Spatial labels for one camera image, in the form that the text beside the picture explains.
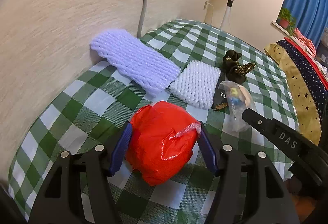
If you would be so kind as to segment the orange plastic bag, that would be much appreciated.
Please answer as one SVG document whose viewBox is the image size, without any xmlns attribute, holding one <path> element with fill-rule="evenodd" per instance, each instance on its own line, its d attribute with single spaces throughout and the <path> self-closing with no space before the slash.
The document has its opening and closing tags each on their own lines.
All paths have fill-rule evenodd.
<svg viewBox="0 0 328 224">
<path fill-rule="evenodd" d="M 163 184 L 183 168 L 201 133 L 199 121 L 166 101 L 140 108 L 131 124 L 126 160 L 150 186 Z"/>
</svg>

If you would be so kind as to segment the yellow star-print blanket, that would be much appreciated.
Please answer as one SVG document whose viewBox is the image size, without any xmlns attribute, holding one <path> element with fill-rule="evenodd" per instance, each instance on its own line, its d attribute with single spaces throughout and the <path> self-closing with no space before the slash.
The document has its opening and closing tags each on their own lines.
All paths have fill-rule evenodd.
<svg viewBox="0 0 328 224">
<path fill-rule="evenodd" d="M 277 63 L 287 77 L 293 105 L 297 113 L 300 133 L 315 145 L 318 145 L 321 136 L 318 111 L 296 64 L 289 57 L 286 50 L 277 43 L 267 45 L 265 53 Z"/>
</svg>

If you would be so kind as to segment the green checkered bed sheet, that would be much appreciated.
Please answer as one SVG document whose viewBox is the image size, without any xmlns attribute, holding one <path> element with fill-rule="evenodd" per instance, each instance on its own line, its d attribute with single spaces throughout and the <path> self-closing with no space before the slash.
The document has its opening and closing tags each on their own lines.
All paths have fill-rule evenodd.
<svg viewBox="0 0 328 224">
<path fill-rule="evenodd" d="M 142 42 L 160 52 L 180 68 L 192 60 L 217 66 L 228 50 L 241 53 L 240 63 L 255 63 L 246 77 L 259 114 L 298 128 L 296 110 L 285 73 L 265 54 L 240 39 L 204 23 L 170 21 L 146 33 Z M 228 109 L 198 109 L 168 90 L 150 96 L 139 85 L 121 75 L 108 62 L 94 65 L 61 92 L 33 123 L 18 148 L 9 169 L 9 194 L 28 218 L 37 193 L 57 156 L 64 150 L 87 152 L 115 134 L 141 107 L 167 101 L 183 107 L 202 121 L 207 130 L 224 143 L 246 154 L 263 151 L 283 179 L 291 176 L 291 160 L 272 143 L 250 128 L 230 130 Z M 108 180 L 113 199 L 124 223 L 204 223 L 218 179 L 206 168 L 197 146 L 181 171 L 162 185 L 151 187 L 130 164 Z"/>
</svg>

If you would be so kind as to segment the clear plastic bag with items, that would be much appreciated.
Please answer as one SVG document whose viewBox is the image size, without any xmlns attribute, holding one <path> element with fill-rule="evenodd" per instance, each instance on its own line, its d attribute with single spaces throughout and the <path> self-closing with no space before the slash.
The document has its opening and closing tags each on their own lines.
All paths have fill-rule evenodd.
<svg viewBox="0 0 328 224">
<path fill-rule="evenodd" d="M 228 107 L 230 111 L 229 128 L 233 132 L 244 132 L 250 127 L 242 119 L 242 114 L 246 109 L 257 111 L 248 89 L 234 81 L 221 81 L 215 89 L 212 108 L 221 110 L 225 107 Z"/>
</svg>

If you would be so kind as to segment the navy star-print blanket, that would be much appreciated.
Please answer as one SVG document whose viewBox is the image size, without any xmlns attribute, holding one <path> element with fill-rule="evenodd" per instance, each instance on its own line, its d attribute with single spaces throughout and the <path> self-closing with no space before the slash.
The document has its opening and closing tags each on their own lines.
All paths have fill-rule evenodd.
<svg viewBox="0 0 328 224">
<path fill-rule="evenodd" d="M 327 114 L 327 81 L 319 75 L 319 71 L 314 69 L 307 58 L 288 41 L 283 39 L 277 44 L 286 50 L 296 64 L 315 102 L 319 119 L 322 121 L 322 118 Z"/>
</svg>

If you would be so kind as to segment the white knitted cloth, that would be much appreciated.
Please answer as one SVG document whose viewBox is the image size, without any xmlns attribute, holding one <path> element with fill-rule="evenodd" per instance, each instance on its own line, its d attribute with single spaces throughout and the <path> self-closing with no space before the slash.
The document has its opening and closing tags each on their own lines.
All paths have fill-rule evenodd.
<svg viewBox="0 0 328 224">
<path fill-rule="evenodd" d="M 169 86 L 173 95 L 199 109 L 209 109 L 213 104 L 215 88 L 221 70 L 201 61 L 192 60 Z"/>
</svg>

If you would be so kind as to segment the black and gold scrunchie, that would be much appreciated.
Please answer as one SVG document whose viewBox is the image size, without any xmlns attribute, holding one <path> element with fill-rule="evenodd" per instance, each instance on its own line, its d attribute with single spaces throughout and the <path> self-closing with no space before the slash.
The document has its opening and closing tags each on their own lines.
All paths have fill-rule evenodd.
<svg viewBox="0 0 328 224">
<path fill-rule="evenodd" d="M 239 52 L 228 50 L 222 59 L 222 72 L 226 75 L 228 81 L 240 85 L 246 81 L 246 74 L 256 67 L 256 63 L 240 64 L 238 60 L 241 56 L 242 54 Z"/>
</svg>

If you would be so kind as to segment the pink clothes pile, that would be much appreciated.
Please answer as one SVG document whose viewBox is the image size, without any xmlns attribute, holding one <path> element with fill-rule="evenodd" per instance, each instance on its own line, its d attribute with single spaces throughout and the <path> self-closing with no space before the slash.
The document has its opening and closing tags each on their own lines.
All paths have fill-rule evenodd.
<svg viewBox="0 0 328 224">
<path fill-rule="evenodd" d="M 310 56 L 315 57 L 316 49 L 313 42 L 310 39 L 304 37 L 298 28 L 294 29 L 294 35 L 296 36 L 296 39 L 298 39 L 298 41 L 302 44 L 304 49 L 306 49 L 306 51 L 310 54 Z"/>
</svg>

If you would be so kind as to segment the red blanket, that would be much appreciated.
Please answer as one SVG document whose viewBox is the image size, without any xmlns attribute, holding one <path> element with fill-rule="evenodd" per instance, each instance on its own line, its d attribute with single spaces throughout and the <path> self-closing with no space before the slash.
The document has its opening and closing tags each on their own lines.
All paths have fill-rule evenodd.
<svg viewBox="0 0 328 224">
<path fill-rule="evenodd" d="M 327 81 L 327 68 L 321 65 L 310 55 L 307 47 L 304 48 L 298 43 L 298 41 L 294 40 L 293 38 L 284 37 L 284 39 L 293 45 L 299 52 L 301 52 L 307 58 L 309 63 L 314 67 L 314 69 L 319 71 L 319 75 L 321 75 Z"/>
</svg>

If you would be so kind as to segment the lavender knitted cloth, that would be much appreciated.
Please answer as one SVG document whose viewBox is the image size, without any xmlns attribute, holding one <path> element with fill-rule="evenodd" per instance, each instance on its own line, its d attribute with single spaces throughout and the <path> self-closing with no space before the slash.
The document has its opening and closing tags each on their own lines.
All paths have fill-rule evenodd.
<svg viewBox="0 0 328 224">
<path fill-rule="evenodd" d="M 173 61 L 126 30 L 104 31 L 92 39 L 90 48 L 151 96 L 168 88 L 181 72 Z"/>
</svg>

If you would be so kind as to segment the potted plant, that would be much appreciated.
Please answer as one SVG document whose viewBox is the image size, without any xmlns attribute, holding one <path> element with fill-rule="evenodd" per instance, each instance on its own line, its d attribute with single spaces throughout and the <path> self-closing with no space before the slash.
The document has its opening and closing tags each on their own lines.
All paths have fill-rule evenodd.
<svg viewBox="0 0 328 224">
<path fill-rule="evenodd" d="M 285 29 L 289 35 L 295 36 L 296 19 L 291 15 L 290 10 L 281 8 L 277 19 L 279 25 Z"/>
</svg>

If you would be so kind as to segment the blue curtain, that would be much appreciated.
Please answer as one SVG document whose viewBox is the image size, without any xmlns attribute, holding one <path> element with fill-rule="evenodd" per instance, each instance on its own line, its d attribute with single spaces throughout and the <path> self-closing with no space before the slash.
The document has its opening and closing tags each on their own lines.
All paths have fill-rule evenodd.
<svg viewBox="0 0 328 224">
<path fill-rule="evenodd" d="M 327 0 L 284 0 L 283 8 L 295 18 L 295 26 L 315 47 L 327 27 Z"/>
</svg>

